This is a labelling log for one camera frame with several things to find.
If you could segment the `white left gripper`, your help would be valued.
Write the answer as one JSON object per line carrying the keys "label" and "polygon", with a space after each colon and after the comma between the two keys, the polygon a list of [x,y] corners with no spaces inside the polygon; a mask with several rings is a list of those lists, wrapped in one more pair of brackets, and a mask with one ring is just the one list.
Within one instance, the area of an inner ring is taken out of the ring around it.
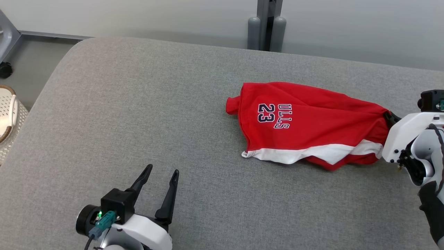
{"label": "white left gripper", "polygon": [[[126,192],[131,194],[131,200],[137,200],[144,184],[146,184],[151,171],[152,164],[148,164],[138,178]],[[168,232],[159,225],[170,225],[172,223],[176,194],[179,183],[179,170],[175,169],[169,181],[168,192],[160,209],[154,215],[154,223],[148,217],[133,215],[122,224],[114,223],[111,228],[120,233],[121,246],[129,246],[131,241],[137,241],[151,250],[172,250],[172,238]]]}

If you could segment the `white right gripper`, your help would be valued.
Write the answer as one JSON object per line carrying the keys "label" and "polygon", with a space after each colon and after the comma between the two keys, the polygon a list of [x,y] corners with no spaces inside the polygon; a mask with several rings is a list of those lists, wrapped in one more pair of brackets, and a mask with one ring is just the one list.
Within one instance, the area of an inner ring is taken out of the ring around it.
{"label": "white right gripper", "polygon": [[444,126],[444,112],[419,112],[401,118],[390,111],[384,112],[387,127],[391,127],[382,150],[382,158],[388,163],[395,163],[400,158],[401,150],[416,139],[430,124]]}

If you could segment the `grey metal support leg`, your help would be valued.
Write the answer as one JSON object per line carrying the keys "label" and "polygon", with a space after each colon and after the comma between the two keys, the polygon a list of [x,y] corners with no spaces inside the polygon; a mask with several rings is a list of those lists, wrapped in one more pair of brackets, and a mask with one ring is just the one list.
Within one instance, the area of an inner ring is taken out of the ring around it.
{"label": "grey metal support leg", "polygon": [[0,63],[10,61],[21,44],[21,33],[0,9]]}

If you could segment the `cream plastic laundry basket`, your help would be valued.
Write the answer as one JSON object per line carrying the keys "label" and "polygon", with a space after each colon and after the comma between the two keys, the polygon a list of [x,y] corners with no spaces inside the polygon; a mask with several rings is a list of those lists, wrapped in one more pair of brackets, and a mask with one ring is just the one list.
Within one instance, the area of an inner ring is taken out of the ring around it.
{"label": "cream plastic laundry basket", "polygon": [[0,84],[0,166],[3,165],[29,112],[9,86]]}

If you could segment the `grey foam cylinder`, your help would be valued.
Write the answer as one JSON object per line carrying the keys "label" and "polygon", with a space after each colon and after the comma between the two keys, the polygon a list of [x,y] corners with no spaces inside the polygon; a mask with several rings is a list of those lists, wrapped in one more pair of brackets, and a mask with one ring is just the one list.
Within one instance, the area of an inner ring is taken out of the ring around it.
{"label": "grey foam cylinder", "polygon": [[273,20],[271,32],[270,52],[281,52],[283,46],[284,32],[287,20],[282,16],[277,16]]}
{"label": "grey foam cylinder", "polygon": [[261,30],[260,19],[256,16],[251,16],[248,19],[247,49],[249,50],[260,49],[260,30]]}

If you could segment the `grey partition base rail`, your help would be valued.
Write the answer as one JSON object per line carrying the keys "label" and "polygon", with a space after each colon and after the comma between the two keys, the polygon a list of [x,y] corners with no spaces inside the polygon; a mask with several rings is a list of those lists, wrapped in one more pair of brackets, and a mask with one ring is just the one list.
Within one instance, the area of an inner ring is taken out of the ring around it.
{"label": "grey partition base rail", "polygon": [[19,30],[19,33],[22,35],[35,35],[35,36],[42,36],[46,38],[62,38],[62,39],[73,39],[73,40],[86,40],[89,38],[93,38],[91,36],[83,36],[83,35],[68,35],[68,34],[55,34],[55,33],[41,33],[41,32],[32,32],[32,31],[21,31]]}

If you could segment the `grey metal partition post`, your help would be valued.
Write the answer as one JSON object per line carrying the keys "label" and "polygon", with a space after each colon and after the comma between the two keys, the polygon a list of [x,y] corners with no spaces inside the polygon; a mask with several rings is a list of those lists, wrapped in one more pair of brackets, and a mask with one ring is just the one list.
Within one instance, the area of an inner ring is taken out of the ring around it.
{"label": "grey metal partition post", "polygon": [[281,16],[282,6],[283,0],[257,0],[256,17],[261,21],[259,49],[261,51],[269,52],[273,20]]}

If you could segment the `red elastic-waist shorts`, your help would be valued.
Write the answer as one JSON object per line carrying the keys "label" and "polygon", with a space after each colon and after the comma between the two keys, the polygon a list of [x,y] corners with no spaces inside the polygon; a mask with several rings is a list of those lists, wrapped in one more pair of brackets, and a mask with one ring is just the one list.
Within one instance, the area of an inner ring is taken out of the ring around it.
{"label": "red elastic-waist shorts", "polygon": [[237,116],[246,138],[244,158],[305,159],[329,171],[378,161],[392,117],[378,104],[288,82],[244,83],[225,110]]}

